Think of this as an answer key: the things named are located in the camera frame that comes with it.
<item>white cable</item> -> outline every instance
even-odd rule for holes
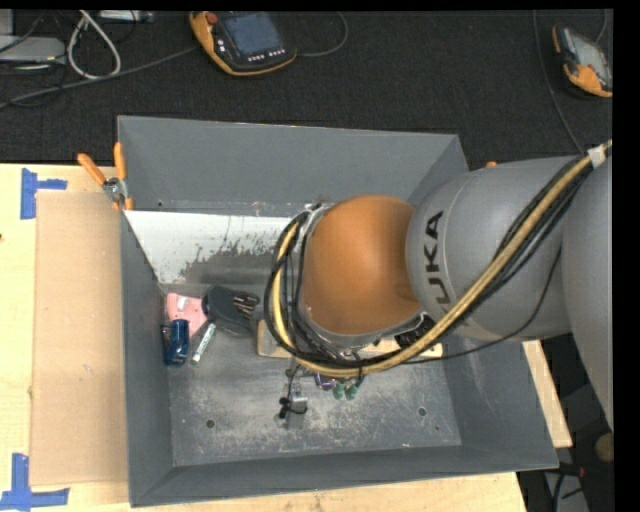
[[[118,50],[113,44],[113,41],[111,41],[109,36],[104,32],[104,30],[102,30],[100,25],[91,17],[91,15],[87,11],[84,11],[82,9],[79,9],[79,11],[82,13],[82,19],[78,22],[78,25],[73,30],[73,34],[71,34],[71,38],[69,39],[69,44],[67,45],[67,58],[69,59],[69,64],[71,64],[71,67],[76,73],[78,73],[80,76],[84,78],[88,78],[89,80],[95,80],[96,78],[104,78],[105,76],[115,75],[120,71],[120,68],[122,65],[120,61],[120,54],[118,53]],[[73,50],[76,46],[78,35],[80,35],[81,30],[87,30],[89,28],[89,25],[92,25],[93,28],[96,30],[96,32],[100,34],[100,37],[104,39],[105,43],[107,43],[107,45],[109,46],[111,53],[113,53],[113,56],[115,57],[115,60],[116,60],[115,67],[113,71],[111,71],[111,73],[108,73],[106,75],[100,76],[100,75],[92,75],[90,73],[87,73],[86,71],[80,69],[80,67],[76,64],[73,58]]]

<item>orange device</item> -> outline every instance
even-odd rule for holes
[[[191,11],[189,23],[207,55],[230,75],[267,73],[296,58],[266,12]]]
[[[551,35],[571,83],[601,98],[611,98],[613,75],[602,49],[566,25],[555,25]]]

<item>wooden table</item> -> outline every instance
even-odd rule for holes
[[[20,220],[21,170],[27,167],[38,178],[67,180],[67,191],[101,193],[79,166],[0,164],[0,491],[11,482],[11,454],[30,453],[31,384],[34,325],[34,279],[37,219]],[[105,175],[114,176],[111,168]],[[109,208],[105,197],[104,207]],[[526,353],[542,407],[557,448],[571,446],[553,380],[540,342],[528,342]],[[52,510],[130,510],[125,481],[68,482],[66,507]],[[34,487],[59,489],[61,485]],[[374,487],[315,491],[198,503],[151,507],[158,511],[525,511],[515,473],[486,474],[426,480]]]

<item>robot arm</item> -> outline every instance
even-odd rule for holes
[[[600,165],[560,157],[474,171],[415,210],[364,196],[303,212],[283,233],[265,293],[272,334],[302,366],[344,379],[415,362],[454,330],[487,344],[573,332],[607,409],[611,142],[599,150]],[[594,242],[602,247],[585,248]],[[282,280],[296,251],[298,286],[288,300]],[[409,346],[350,357],[427,320]]]

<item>gray bin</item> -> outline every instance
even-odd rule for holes
[[[454,135],[123,116],[118,139],[135,212],[154,213],[145,229],[156,234],[178,213],[288,218],[305,203],[359,194],[416,205],[469,172]],[[219,333],[200,366],[165,366],[164,294],[221,283],[260,294],[271,255],[209,254],[185,262],[200,271],[163,281],[135,212],[121,219],[133,506],[557,467],[519,343],[372,375],[349,402],[303,379],[310,409],[291,430],[274,419],[288,361],[258,356],[253,340]],[[197,243],[190,226],[168,238],[167,255]],[[446,342],[452,351],[479,343]]]

